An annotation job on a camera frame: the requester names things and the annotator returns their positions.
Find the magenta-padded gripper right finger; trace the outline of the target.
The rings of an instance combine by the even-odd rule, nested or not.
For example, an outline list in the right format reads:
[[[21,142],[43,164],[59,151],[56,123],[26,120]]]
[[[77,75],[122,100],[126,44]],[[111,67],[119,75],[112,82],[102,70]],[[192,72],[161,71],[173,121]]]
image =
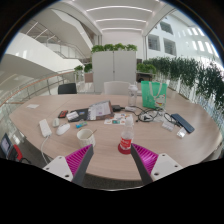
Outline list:
[[[168,154],[156,154],[134,143],[131,144],[131,155],[144,185],[182,169],[182,166]]]

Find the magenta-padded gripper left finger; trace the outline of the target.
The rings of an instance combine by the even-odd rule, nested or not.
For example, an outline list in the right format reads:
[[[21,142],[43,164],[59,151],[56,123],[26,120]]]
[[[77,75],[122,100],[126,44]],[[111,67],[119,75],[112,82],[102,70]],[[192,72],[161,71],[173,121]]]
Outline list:
[[[44,170],[81,186],[93,154],[93,145],[90,144],[66,157],[57,156]]]

